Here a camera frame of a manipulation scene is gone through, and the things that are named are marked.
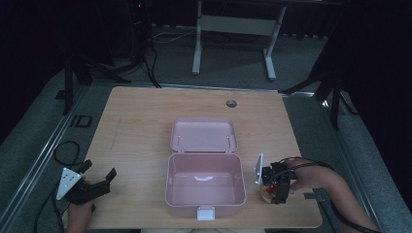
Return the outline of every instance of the table leg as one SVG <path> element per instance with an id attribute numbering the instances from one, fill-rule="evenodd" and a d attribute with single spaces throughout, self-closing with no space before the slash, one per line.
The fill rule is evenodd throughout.
<path id="1" fill-rule="evenodd" d="M 202 1 L 197 1 L 197 27 L 196 27 L 196 48 L 194 49 L 193 67 L 191 72 L 194 75 L 200 73 L 200 58 L 202 55 L 201 33 L 202 33 Z"/>
<path id="2" fill-rule="evenodd" d="M 281 13 L 273 26 L 272 39 L 270 41 L 269 48 L 263 50 L 264 62 L 266 63 L 267 78 L 271 81 L 276 80 L 275 68 L 273 67 L 272 51 L 275 47 L 276 39 L 278 38 L 279 31 L 281 29 L 282 20 L 285 15 L 286 7 L 282 7 Z"/>

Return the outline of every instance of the metal stand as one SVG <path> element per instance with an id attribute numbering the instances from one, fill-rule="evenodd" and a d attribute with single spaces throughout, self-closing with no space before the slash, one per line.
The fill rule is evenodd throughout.
<path id="1" fill-rule="evenodd" d="M 202 1 L 197 1 L 197 27 L 196 47 L 194 49 L 193 66 L 191 72 L 200 74 L 200 58 L 202 53 L 201 33 L 202 31 L 217 31 L 228 33 L 242 33 L 260 36 L 270 36 L 271 41 L 267 49 L 263 50 L 268 79 L 276 79 L 275 69 L 272 61 L 272 51 L 279 35 L 282 20 L 287 7 L 281 7 L 281 12 L 276 20 L 255 19 L 242 17 L 216 17 L 202 14 Z"/>

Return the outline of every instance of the wooden table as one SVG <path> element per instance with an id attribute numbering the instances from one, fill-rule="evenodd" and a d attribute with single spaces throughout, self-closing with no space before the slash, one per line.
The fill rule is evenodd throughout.
<path id="1" fill-rule="evenodd" d="M 235 108 L 227 100 L 237 103 Z M 176 117 L 228 117 L 238 139 L 247 202 L 236 216 L 214 221 L 171 216 L 165 202 L 167 160 Z M 275 92 L 115 87 L 86 158 L 86 178 L 101 181 L 115 167 L 111 193 L 95 200 L 90 228 L 278 228 L 317 227 L 322 218 L 315 200 L 303 192 L 287 204 L 269 205 L 259 196 L 254 168 L 300 156 L 282 97 Z"/>

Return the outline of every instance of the human hand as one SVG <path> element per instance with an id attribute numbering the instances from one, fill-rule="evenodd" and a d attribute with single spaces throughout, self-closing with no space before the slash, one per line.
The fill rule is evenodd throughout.
<path id="1" fill-rule="evenodd" d="M 91 213 L 94 211 L 92 201 L 82 205 L 70 204 L 68 209 L 67 233 L 84 233 L 91 221 Z"/>
<path id="2" fill-rule="evenodd" d="M 313 163 L 304 158 L 288 158 L 285 163 L 289 168 Z M 324 188 L 328 190 L 336 182 L 341 182 L 342 178 L 333 170 L 324 166 L 308 166 L 296 168 L 294 173 L 297 176 L 296 181 L 291 184 L 291 193 L 301 188 Z"/>

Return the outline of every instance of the dark background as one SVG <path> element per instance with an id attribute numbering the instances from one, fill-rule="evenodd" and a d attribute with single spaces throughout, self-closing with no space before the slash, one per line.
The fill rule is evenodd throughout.
<path id="1" fill-rule="evenodd" d="M 65 38 L 68 38 L 69 44 L 75 45 L 76 50 L 97 55 L 101 62 L 110 60 L 113 55 L 110 42 L 116 40 L 119 33 L 114 32 L 116 27 L 113 24 L 107 24 L 104 20 L 113 9 L 108 5 L 109 1 L 70 1 L 70 8 L 49 5 L 55 9 L 55 15 L 60 18 L 58 21 L 63 21 L 63 24 L 57 24 L 64 25 L 59 32 L 55 30 L 54 23 L 57 21 L 45 13 L 42 5 L 45 2 L 6 0 L 1 3 L 1 142 L 45 83 L 63 68 L 66 44 L 59 40 L 59 32 L 66 35 Z M 350 93 L 411 209 L 412 187 L 408 178 L 412 143 L 409 111 L 412 100 L 409 93 L 412 87 L 412 49 L 409 42 L 411 4 L 401 0 L 352 2 L 371 4 L 355 15 L 342 8 L 289 7 L 281 33 L 286 36 L 295 34 L 298 38 L 329 37 L 314 67 L 317 70 L 330 69 L 335 65 L 333 62 L 339 62 L 336 56 L 347 48 L 353 50 L 351 62 L 345 67 L 343 87 Z M 148 5 L 156 26 L 195 25 L 195 1 L 154 0 Z M 245 7 L 238 4 L 236 11 L 223 11 L 220 2 L 211 2 L 204 7 L 204 11 L 210 14 L 262 18 L 273 18 L 277 9 L 276 6 Z M 344 15 L 333 31 L 341 11 Z M 70 20 L 72 15 L 76 15 L 75 20 Z M 91 45 L 95 45 L 97 50 L 88 50 L 93 48 Z"/>

